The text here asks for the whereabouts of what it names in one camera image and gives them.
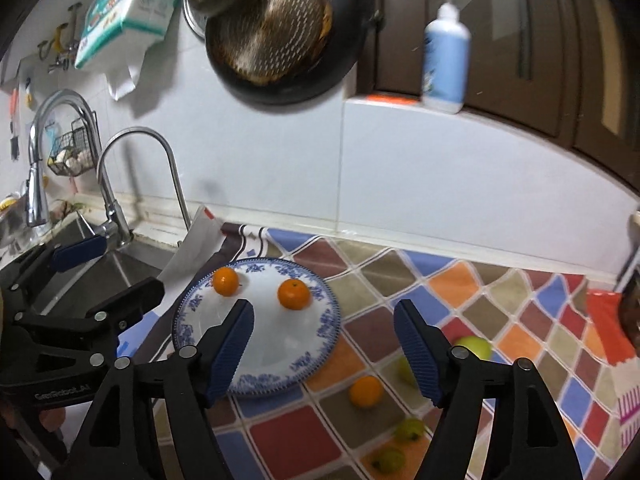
frying pan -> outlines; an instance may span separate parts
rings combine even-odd
[[[212,46],[213,19],[207,20],[205,44],[213,69],[230,91],[241,99],[267,105],[287,105],[323,94],[338,84],[358,60],[370,20],[360,0],[327,0],[333,11],[332,29],[319,58],[312,66],[263,86],[241,78],[218,60]]]

blue floral pattern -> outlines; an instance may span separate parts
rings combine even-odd
[[[273,374],[258,376],[243,374],[238,378],[238,388],[241,390],[270,390],[281,381],[282,377]]]
[[[324,309],[318,318],[318,328],[316,329],[317,340],[310,342],[309,348],[304,354],[297,357],[288,365],[290,374],[281,373],[259,373],[236,376],[229,392],[239,395],[265,395],[285,390],[294,384],[303,381],[324,364],[340,333],[340,307],[331,289],[314,272],[295,262],[276,258],[247,258],[236,260],[228,264],[229,267],[238,272],[252,273],[265,272],[269,269],[275,270],[281,276],[303,280],[309,288],[315,303],[319,303]],[[205,276],[195,285],[185,296],[182,304],[178,308],[174,317],[174,346],[181,348],[187,344],[197,344],[194,340],[193,312],[197,310],[203,300],[206,288],[211,286],[211,274]]]
[[[187,303],[187,306],[191,309],[192,312],[195,312],[201,302],[202,302],[202,294],[196,294],[189,300],[189,302]]]
[[[244,272],[263,272],[264,265],[249,264],[246,266]]]
[[[291,368],[292,371],[297,372],[298,370],[300,370],[300,368],[304,368],[304,367],[309,366],[311,364],[312,360],[313,359],[311,357],[311,353],[310,352],[305,352],[305,354],[303,356],[300,356],[295,361],[293,361],[289,365],[289,368]]]
[[[316,331],[316,335],[318,337],[321,337],[322,339],[327,339],[331,335],[335,325],[334,313],[330,308],[328,308],[321,314],[320,323],[321,325],[320,328]]]
[[[314,297],[314,300],[322,301],[324,300],[324,290],[320,285],[311,285],[309,287],[309,292]]]
[[[280,265],[280,266],[276,266],[275,269],[278,271],[278,274],[281,274],[283,276],[289,276],[294,280],[300,279],[300,277],[302,277],[303,275],[303,273],[300,270],[296,269],[295,267]]]

blue tile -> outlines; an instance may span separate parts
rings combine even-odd
[[[562,410],[578,428],[581,428],[590,405],[591,394],[572,377],[560,405]]]
[[[505,365],[510,364],[510,362],[507,361],[507,359],[505,359],[504,357],[502,357],[500,354],[498,354],[497,351],[493,351],[491,352],[491,361],[493,361],[494,363],[502,363]]]
[[[131,357],[138,351],[138,348],[145,340],[151,329],[160,319],[153,311],[147,312],[143,318],[131,328],[127,328],[118,336],[119,346],[116,352],[117,357]]]
[[[268,397],[257,397],[256,399],[239,398],[238,405],[244,416],[251,417],[276,410],[299,399],[302,399],[302,389],[297,385],[281,394]]]
[[[566,303],[566,290],[560,276],[556,276],[551,283],[539,291],[538,303],[550,316],[558,317],[560,309]]]
[[[295,249],[300,247],[300,245],[313,237],[313,235],[297,233],[295,231],[282,231],[280,229],[273,228],[269,228],[269,234],[280,247],[289,253],[293,252]]]
[[[217,434],[216,440],[235,480],[264,478],[242,433],[234,431],[233,433]]]
[[[449,309],[423,286],[398,296],[392,301],[392,306],[395,307],[400,300],[413,301],[422,318],[430,325],[437,325],[450,314]]]
[[[580,471],[582,471],[582,475],[586,478],[587,471],[591,466],[591,462],[593,462],[593,457],[596,455],[596,452],[593,450],[593,447],[580,437],[575,443],[575,453],[580,463]]]
[[[453,258],[444,256],[436,256],[435,254],[416,253],[415,251],[405,251],[415,268],[423,276],[431,276],[434,272],[438,272],[442,267],[453,261]]]

soap bottle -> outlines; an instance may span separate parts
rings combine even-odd
[[[456,114],[464,104],[471,34],[460,23],[453,0],[444,0],[438,17],[424,29],[422,102],[425,106]]]

wire basket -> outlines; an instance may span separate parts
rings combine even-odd
[[[95,112],[95,123],[98,119]],[[89,135],[82,119],[71,123],[71,131],[61,134],[53,141],[47,166],[58,176],[80,176],[94,168],[89,149]]]

